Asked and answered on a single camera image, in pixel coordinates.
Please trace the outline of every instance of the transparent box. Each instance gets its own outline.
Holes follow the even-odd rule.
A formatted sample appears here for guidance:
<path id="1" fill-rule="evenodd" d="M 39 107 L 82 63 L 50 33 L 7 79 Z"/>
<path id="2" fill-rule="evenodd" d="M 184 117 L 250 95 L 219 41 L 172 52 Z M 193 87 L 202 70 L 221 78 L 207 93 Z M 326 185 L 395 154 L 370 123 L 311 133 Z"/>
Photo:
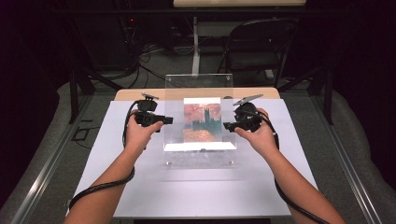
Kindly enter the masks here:
<path id="1" fill-rule="evenodd" d="M 167 75 L 165 81 L 165 114 L 174 118 L 172 125 L 163 127 L 165 164 L 169 168 L 232 168 L 235 133 L 222 122 L 234 120 L 233 76 Z"/>

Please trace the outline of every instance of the person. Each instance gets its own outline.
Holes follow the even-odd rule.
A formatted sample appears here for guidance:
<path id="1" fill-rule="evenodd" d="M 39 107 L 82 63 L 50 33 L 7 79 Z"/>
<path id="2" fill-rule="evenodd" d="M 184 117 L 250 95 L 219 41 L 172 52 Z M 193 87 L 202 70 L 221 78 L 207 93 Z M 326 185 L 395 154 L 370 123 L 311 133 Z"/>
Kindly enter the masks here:
<path id="1" fill-rule="evenodd" d="M 262 108 L 258 111 L 268 117 Z M 153 133 L 163 126 L 158 121 L 148 127 L 141 127 L 131 116 L 128 122 L 126 145 L 121 154 L 92 183 L 92 186 L 124 179 L 128 176 L 137 159 L 143 153 Z M 271 128 L 265 122 L 254 133 L 235 128 L 235 132 L 249 141 L 251 146 L 270 166 L 282 191 L 294 203 L 329 223 L 345 223 L 332 204 L 315 189 L 277 149 Z M 79 199 L 67 214 L 68 223 L 110 223 L 117 208 L 125 185 L 103 189 Z M 315 223 L 313 220 L 289 207 L 296 223 Z"/>

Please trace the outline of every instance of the forearm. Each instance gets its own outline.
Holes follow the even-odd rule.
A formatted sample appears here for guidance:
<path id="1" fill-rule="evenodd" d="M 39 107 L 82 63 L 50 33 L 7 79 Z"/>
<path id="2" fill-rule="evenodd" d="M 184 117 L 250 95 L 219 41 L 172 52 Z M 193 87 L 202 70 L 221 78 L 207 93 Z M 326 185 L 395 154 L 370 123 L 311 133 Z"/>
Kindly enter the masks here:
<path id="1" fill-rule="evenodd" d="M 292 202 L 330 223 L 344 223 L 330 202 L 294 168 L 277 148 L 265 150 L 262 156 L 273 171 L 276 182 Z M 290 211 L 297 223 L 309 223 L 310 220 L 300 213 L 292 209 Z"/>
<path id="2" fill-rule="evenodd" d="M 138 155 L 129 154 L 127 150 L 113 161 L 92 186 L 125 179 L 132 171 Z M 98 190 L 82 197 L 70 210 L 64 223 L 109 223 L 117 208 L 125 185 Z"/>

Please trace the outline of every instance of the black chair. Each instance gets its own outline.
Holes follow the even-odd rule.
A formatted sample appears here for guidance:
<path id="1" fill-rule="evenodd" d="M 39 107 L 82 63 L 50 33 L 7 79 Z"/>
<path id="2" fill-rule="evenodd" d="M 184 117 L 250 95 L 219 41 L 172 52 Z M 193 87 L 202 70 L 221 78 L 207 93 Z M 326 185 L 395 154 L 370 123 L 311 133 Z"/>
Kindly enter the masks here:
<path id="1" fill-rule="evenodd" d="M 276 70 L 276 87 L 296 30 L 297 21 L 293 19 L 255 20 L 238 25 L 230 33 L 218 73 L 224 61 L 225 73 Z"/>

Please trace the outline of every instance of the table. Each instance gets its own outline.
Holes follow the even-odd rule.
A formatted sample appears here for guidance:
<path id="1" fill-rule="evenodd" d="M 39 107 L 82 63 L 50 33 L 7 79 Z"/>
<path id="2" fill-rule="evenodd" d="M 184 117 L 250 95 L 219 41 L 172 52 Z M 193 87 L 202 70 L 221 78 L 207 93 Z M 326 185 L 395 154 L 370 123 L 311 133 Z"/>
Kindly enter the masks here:
<path id="1" fill-rule="evenodd" d="M 306 0 L 175 0 L 174 7 L 303 7 Z M 200 54 L 198 36 L 228 36 L 241 22 L 205 22 L 198 25 L 197 17 L 193 18 L 194 56 L 192 73 L 199 74 Z"/>
<path id="2" fill-rule="evenodd" d="M 156 114 L 164 113 L 165 102 L 161 99 L 170 104 L 193 95 L 213 97 L 230 93 L 229 88 L 119 91 L 107 110 L 76 193 L 87 188 L 122 151 L 120 137 L 126 111 L 132 101 L 143 99 L 142 91 L 160 97 Z M 280 147 L 285 148 L 282 153 L 315 186 L 289 112 L 277 91 L 274 88 L 233 89 L 235 101 L 260 93 L 266 98 L 256 99 L 254 104 L 270 113 L 280 135 Z M 151 136 L 146 151 L 135 165 L 136 175 L 122 194 L 115 217 L 190 219 L 290 215 L 276 193 L 271 170 L 245 139 L 236 137 L 237 160 L 228 168 L 172 169 L 163 162 L 163 134 L 169 132 L 166 128 L 171 125 L 163 126 L 160 133 Z"/>

